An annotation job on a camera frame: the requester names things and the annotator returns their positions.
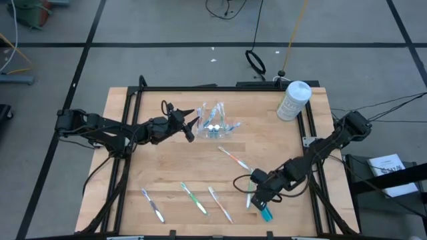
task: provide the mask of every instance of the wooden tabletop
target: wooden tabletop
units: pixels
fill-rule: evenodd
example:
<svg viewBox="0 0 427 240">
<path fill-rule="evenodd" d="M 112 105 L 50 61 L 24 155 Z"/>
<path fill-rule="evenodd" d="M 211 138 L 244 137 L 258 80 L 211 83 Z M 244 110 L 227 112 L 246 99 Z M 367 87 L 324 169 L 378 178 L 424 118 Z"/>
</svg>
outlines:
<svg viewBox="0 0 427 240">
<path fill-rule="evenodd" d="M 126 88 L 110 89 L 104 117 L 121 121 L 126 91 Z M 188 143 L 183 133 L 177 133 L 157 146 L 138 146 L 132 156 L 120 234 L 169 235 L 169 230 L 175 229 L 177 235 L 265 236 L 266 231 L 273 231 L 274 236 L 316 236 L 309 191 L 296 198 L 284 198 L 281 203 L 269 203 L 274 219 L 266 223 L 253 205 L 249 210 L 246 209 L 246 195 L 232 185 L 233 179 L 247 172 L 218 150 L 218 146 L 222 146 L 250 167 L 266 172 L 290 158 L 302 155 L 297 121 L 285 122 L 276 115 L 283 94 L 271 91 L 143 92 L 138 123 L 162 116 L 162 100 L 180 109 L 197 109 L 204 101 L 208 105 L 223 101 L 227 117 L 242 125 L 230 138 L 196 138 L 193 143 Z M 311 103 L 318 137 L 329 136 L 333 125 L 326 90 L 313 88 Z M 187 120 L 194 117 L 195 113 L 192 113 Z M 333 155 L 340 156 L 340 152 L 335 150 Z M 96 150 L 90 171 L 106 157 L 106 150 Z M 86 227 L 105 202 L 112 163 L 110 161 L 87 184 L 76 231 Z M 324 171 L 332 205 L 347 224 L 358 231 L 343 165 L 329 158 L 324 163 Z M 182 181 L 207 209 L 209 216 L 203 215 L 183 191 L 179 184 Z M 245 189 L 248 179 L 238 185 Z M 209 186 L 220 196 L 220 202 L 229 211 L 234 224 L 227 220 L 210 196 L 207 190 Z M 301 184 L 288 194 L 299 192 L 303 186 Z M 159 207 L 166 224 L 159 221 L 141 194 L 142 187 Z M 319 208 L 324 231 L 327 231 L 324 208 L 320 201 Z M 115 210 L 114 205 L 110 223 L 113 222 Z"/>
</svg>

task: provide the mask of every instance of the wooden table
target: wooden table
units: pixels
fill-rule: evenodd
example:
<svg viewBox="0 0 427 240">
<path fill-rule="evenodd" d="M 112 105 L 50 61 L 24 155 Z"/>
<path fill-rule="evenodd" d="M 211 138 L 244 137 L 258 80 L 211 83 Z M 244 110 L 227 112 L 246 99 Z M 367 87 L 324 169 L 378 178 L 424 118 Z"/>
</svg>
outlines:
<svg viewBox="0 0 427 240">
<path fill-rule="evenodd" d="M 127 88 L 110 89 L 104 117 L 121 121 L 126 91 Z M 266 231 L 273 231 L 275 236 L 316 236 L 309 191 L 296 198 L 284 198 L 282 203 L 270 203 L 268 206 L 274 219 L 266 223 L 254 206 L 246 210 L 246 195 L 235 190 L 232 185 L 234 178 L 247 172 L 218 150 L 221 145 L 249 166 L 267 172 L 290 158 L 302 155 L 297 121 L 285 122 L 276 115 L 276 107 L 283 94 L 271 91 L 143 92 L 138 123 L 150 117 L 162 116 L 162 100 L 180 109 L 196 109 L 204 101 L 208 105 L 223 101 L 227 117 L 242 122 L 242 125 L 228 139 L 196 138 L 193 143 L 188 143 L 183 133 L 178 133 L 157 146 L 138 146 L 132 157 L 120 234 L 169 235 L 169 230 L 175 229 L 177 235 L 265 236 Z M 333 125 L 326 90 L 313 88 L 311 103 L 317 134 L 319 137 L 327 137 L 333 131 Z M 195 113 L 192 113 L 187 120 L 194 117 Z M 333 154 L 340 156 L 338 150 Z M 91 172 L 106 157 L 106 150 L 96 150 Z M 105 202 L 112 162 L 87 184 L 76 231 L 86 227 Z M 330 158 L 324 163 L 324 171 L 332 205 L 348 225 L 358 231 L 343 165 Z M 209 217 L 204 216 L 182 190 L 179 184 L 181 181 L 201 201 Z M 248 180 L 245 179 L 239 186 L 246 188 L 247 184 Z M 207 191 L 209 186 L 217 191 L 235 224 L 229 223 L 214 202 Z M 301 184 L 290 193 L 297 193 L 303 186 Z M 142 187 L 147 189 L 160 208 L 166 224 L 160 223 L 155 216 L 147 199 L 141 194 Z M 113 222 L 115 208 L 112 207 L 110 223 Z M 324 231 L 327 231 L 324 208 L 320 201 L 319 208 Z"/>
</svg>

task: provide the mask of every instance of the white container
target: white container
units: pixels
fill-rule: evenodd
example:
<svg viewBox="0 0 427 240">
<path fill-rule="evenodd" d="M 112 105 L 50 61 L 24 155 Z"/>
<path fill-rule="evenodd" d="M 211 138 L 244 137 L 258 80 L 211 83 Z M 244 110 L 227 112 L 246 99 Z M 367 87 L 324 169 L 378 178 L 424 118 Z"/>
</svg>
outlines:
<svg viewBox="0 0 427 240">
<path fill-rule="evenodd" d="M 291 121 L 304 108 L 310 97 L 312 88 L 302 81 L 294 81 L 286 89 L 285 96 L 279 104 L 277 114 L 281 120 Z"/>
</svg>

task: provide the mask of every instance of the green toothbrush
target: green toothbrush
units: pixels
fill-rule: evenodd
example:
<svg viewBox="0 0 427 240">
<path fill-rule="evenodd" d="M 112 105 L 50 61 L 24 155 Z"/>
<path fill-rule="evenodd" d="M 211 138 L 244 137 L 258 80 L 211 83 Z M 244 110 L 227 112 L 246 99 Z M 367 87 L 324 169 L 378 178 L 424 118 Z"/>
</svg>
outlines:
<svg viewBox="0 0 427 240">
<path fill-rule="evenodd" d="M 193 200 L 193 202 L 195 203 L 195 205 L 200 209 L 200 211 L 208 216 L 209 214 L 207 213 L 206 209 L 201 205 L 201 203 L 199 202 L 199 200 L 197 200 L 195 198 L 195 196 L 193 195 L 193 193 L 191 193 L 191 191 L 188 190 L 187 186 L 185 185 L 185 183 L 181 182 L 181 187 L 184 189 L 184 191 L 186 191 L 189 195 L 189 197 L 191 197 L 191 199 Z"/>
</svg>

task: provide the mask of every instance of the gray floor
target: gray floor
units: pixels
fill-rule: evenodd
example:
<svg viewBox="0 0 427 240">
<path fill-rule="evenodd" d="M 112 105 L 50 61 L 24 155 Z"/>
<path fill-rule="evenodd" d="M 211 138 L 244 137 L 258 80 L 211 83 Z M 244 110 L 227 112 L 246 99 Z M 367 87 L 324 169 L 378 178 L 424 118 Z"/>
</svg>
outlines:
<svg viewBox="0 0 427 240">
<path fill-rule="evenodd" d="M 211 7 L 220 6 L 210 0 Z M 231 1 L 237 9 L 241 0 Z M 427 3 L 394 0 L 413 42 L 427 42 Z M 43 31 L 19 27 L 20 42 L 84 43 L 99 0 L 74 0 L 55 8 Z M 250 42 L 254 36 L 260 1 L 248 0 L 231 21 L 209 16 L 204 1 L 107 0 L 94 42 Z M 286 42 L 298 18 L 302 1 L 265 1 L 258 41 Z M 0 32 L 14 39 L 13 21 L 0 6 Z M 403 43 L 404 39 L 385 0 L 310 0 L 298 31 L 297 42 Z M 237 81 L 258 81 L 244 57 L 244 47 L 91 48 L 83 69 L 73 108 L 102 113 L 110 87 L 136 85 L 143 74 L 150 86 L 191 86 Z M 0 141 L 0 230 L 13 239 L 33 191 L 53 133 L 56 110 L 62 108 L 82 48 L 22 48 L 33 62 L 29 74 L 36 83 L 0 85 L 0 103 L 13 106 L 15 118 L 4 128 Z M 266 78 L 280 69 L 286 48 L 258 47 L 255 52 L 267 66 Z M 427 49 L 417 49 L 424 62 Z M 25 62 L 18 57 L 8 70 Z M 332 107 L 351 109 L 426 91 L 407 48 L 294 48 L 287 77 L 318 80 L 326 87 Z M 363 110 L 365 116 L 394 104 Z M 427 121 L 427 99 L 419 99 L 389 114 L 388 120 Z M 381 156 L 397 153 L 405 161 L 425 163 L 425 124 L 374 123 L 372 134 L 353 143 L 346 153 Z M 81 186 L 87 177 L 90 150 L 60 143 L 31 223 L 28 237 L 73 233 L 81 204 Z M 364 211 L 367 235 L 426 238 L 415 216 Z M 381 227 L 378 222 L 391 226 Z"/>
</svg>

